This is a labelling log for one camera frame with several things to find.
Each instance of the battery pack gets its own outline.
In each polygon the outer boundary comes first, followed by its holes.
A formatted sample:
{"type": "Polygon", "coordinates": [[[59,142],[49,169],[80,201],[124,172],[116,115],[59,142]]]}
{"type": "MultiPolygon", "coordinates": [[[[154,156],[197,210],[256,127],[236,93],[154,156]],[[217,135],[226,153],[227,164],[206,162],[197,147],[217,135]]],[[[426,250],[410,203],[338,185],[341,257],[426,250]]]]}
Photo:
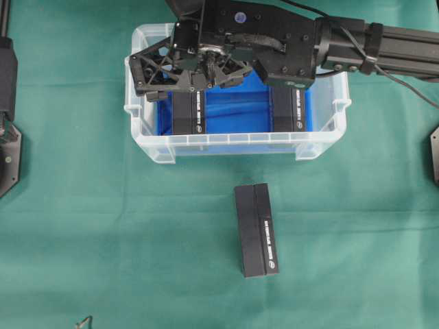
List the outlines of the battery pack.
{"type": "Polygon", "coordinates": [[[270,89],[273,132],[306,132],[305,91],[288,87],[270,89]]]}
{"type": "Polygon", "coordinates": [[[235,187],[245,278],[279,273],[267,184],[235,187]]]}
{"type": "Polygon", "coordinates": [[[206,97],[204,91],[173,93],[172,134],[206,134],[206,97]]]}

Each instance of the black cable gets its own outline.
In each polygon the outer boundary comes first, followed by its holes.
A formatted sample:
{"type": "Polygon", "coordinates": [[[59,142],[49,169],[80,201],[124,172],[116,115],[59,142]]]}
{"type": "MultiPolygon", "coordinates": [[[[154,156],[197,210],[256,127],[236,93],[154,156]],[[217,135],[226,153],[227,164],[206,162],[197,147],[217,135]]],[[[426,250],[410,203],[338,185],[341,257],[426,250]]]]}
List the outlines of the black cable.
{"type": "Polygon", "coordinates": [[[313,13],[315,13],[317,15],[320,15],[320,16],[324,16],[324,17],[328,17],[329,16],[326,12],[323,12],[323,11],[321,11],[319,9],[315,9],[315,8],[309,7],[308,5],[303,5],[301,3],[297,3],[297,2],[294,2],[294,1],[290,1],[290,0],[281,0],[281,1],[285,2],[285,3],[288,3],[289,5],[293,5],[294,7],[308,10],[309,12],[313,12],[313,13]]]}
{"type": "Polygon", "coordinates": [[[341,71],[329,71],[325,73],[317,73],[316,77],[332,77],[334,75],[340,74],[341,71]]]}
{"type": "MultiPolygon", "coordinates": [[[[314,12],[316,14],[319,14],[320,16],[324,16],[324,17],[330,17],[327,13],[322,12],[320,10],[317,10],[315,8],[309,7],[307,5],[301,5],[299,3],[296,3],[294,1],[290,1],[290,0],[281,0],[282,2],[288,3],[290,5],[293,5],[295,7],[298,8],[302,8],[305,10],[308,10],[310,12],[314,12]]],[[[358,50],[358,52],[360,52],[360,54],[364,57],[364,59],[367,58],[367,54],[364,51],[363,47],[358,43],[357,39],[355,39],[355,37],[338,21],[330,19],[331,22],[334,22],[338,25],[338,27],[346,34],[346,36],[349,38],[349,40],[352,42],[352,44],[355,46],[355,48],[358,50]]],[[[388,72],[384,71],[378,64],[374,65],[375,70],[377,70],[378,73],[384,75],[385,77],[391,79],[392,81],[410,89],[413,93],[415,93],[416,95],[418,95],[421,99],[423,99],[424,101],[426,101],[428,104],[430,104],[431,106],[439,109],[439,104],[435,103],[434,101],[430,100],[427,96],[425,96],[424,94],[422,94],[418,89],[416,89],[415,87],[413,87],[411,84],[398,79],[397,77],[394,77],[393,75],[389,74],[388,72]]]]}
{"type": "Polygon", "coordinates": [[[10,9],[10,0],[3,0],[1,2],[1,13],[0,13],[0,37],[4,37],[4,38],[8,36],[9,9],[10,9]]]}

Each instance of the wire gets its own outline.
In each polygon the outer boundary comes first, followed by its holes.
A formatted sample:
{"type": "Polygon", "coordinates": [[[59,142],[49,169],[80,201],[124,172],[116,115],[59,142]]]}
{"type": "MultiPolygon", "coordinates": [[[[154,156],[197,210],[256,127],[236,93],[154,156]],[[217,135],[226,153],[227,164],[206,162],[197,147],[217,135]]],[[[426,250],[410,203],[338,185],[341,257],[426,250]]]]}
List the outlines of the wire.
{"type": "Polygon", "coordinates": [[[78,322],[75,325],[75,329],[83,329],[83,327],[88,323],[88,329],[92,329],[91,325],[93,323],[93,317],[91,315],[89,315],[88,317],[86,317],[85,319],[83,319],[81,322],[78,322]]]}
{"type": "Polygon", "coordinates": [[[302,9],[308,10],[308,11],[313,12],[313,13],[315,13],[317,15],[320,15],[320,16],[325,16],[325,17],[329,16],[326,12],[323,12],[323,11],[321,11],[319,9],[315,9],[315,8],[309,7],[308,5],[303,5],[301,3],[297,3],[297,2],[294,2],[294,1],[290,1],[290,0],[281,0],[281,1],[285,2],[285,3],[288,3],[289,5],[293,5],[294,7],[298,7],[298,8],[302,8],[302,9]]]}
{"type": "MultiPolygon", "coordinates": [[[[355,39],[355,37],[337,20],[335,19],[330,19],[330,16],[326,13],[326,12],[322,12],[321,10],[309,7],[307,5],[301,5],[300,3],[296,3],[294,1],[290,1],[290,0],[281,0],[282,2],[288,3],[290,5],[293,5],[297,8],[302,8],[305,10],[308,10],[310,12],[314,12],[316,14],[319,14],[320,16],[326,17],[328,18],[331,22],[334,22],[338,25],[338,27],[343,31],[343,33],[346,34],[346,36],[349,38],[349,40],[352,42],[352,44],[354,45],[354,47],[356,48],[356,50],[358,50],[358,52],[364,57],[364,59],[367,58],[367,54],[364,51],[363,47],[358,43],[357,39],[355,39]]],[[[411,84],[398,79],[397,77],[394,77],[393,75],[389,74],[388,72],[384,71],[378,64],[374,65],[375,70],[377,70],[378,73],[384,75],[385,77],[391,79],[392,81],[410,89],[413,93],[415,93],[416,95],[418,95],[421,99],[423,99],[424,101],[426,101],[428,104],[430,104],[431,106],[439,109],[439,104],[437,104],[436,102],[430,100],[427,96],[425,96],[424,94],[422,94],[417,88],[413,87],[411,84]]]]}
{"type": "Polygon", "coordinates": [[[10,0],[3,0],[0,13],[0,37],[4,38],[8,35],[9,9],[10,0]]]}
{"type": "Polygon", "coordinates": [[[341,71],[329,71],[325,73],[317,73],[316,77],[332,77],[334,75],[340,74],[341,71]]]}

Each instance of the green fabric surface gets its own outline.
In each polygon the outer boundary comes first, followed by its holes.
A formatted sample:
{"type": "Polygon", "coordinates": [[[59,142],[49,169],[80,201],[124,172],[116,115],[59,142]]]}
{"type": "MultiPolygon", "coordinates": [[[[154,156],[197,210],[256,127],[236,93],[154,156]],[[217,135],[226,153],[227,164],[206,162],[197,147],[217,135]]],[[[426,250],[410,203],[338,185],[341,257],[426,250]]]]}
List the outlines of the green fabric surface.
{"type": "MultiPolygon", "coordinates": [[[[303,3],[439,32],[434,0],[303,3]]],[[[438,327],[439,111],[354,74],[347,133],[317,160],[159,165],[131,138],[123,59],[135,27],[174,21],[165,2],[12,0],[11,15],[24,144],[0,200],[0,328],[438,327]],[[281,273],[245,280],[233,188],[259,182],[281,273]]]]}

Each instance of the clear plastic bin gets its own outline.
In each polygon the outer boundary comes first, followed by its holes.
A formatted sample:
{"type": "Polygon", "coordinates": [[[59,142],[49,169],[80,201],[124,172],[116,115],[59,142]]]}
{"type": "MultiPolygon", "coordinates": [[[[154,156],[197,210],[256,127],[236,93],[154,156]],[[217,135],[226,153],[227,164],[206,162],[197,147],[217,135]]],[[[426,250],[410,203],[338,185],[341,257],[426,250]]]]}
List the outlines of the clear plastic bin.
{"type": "MultiPolygon", "coordinates": [[[[142,25],[132,35],[132,51],[168,37],[174,24],[142,25]]],[[[157,136],[157,106],[146,97],[137,97],[128,64],[124,110],[131,116],[131,135],[154,161],[175,164],[177,156],[219,154],[294,153],[296,160],[313,160],[337,142],[346,131],[346,108],[350,106],[346,73],[317,79],[311,87],[312,132],[272,132],[252,134],[206,134],[157,136]]]]}

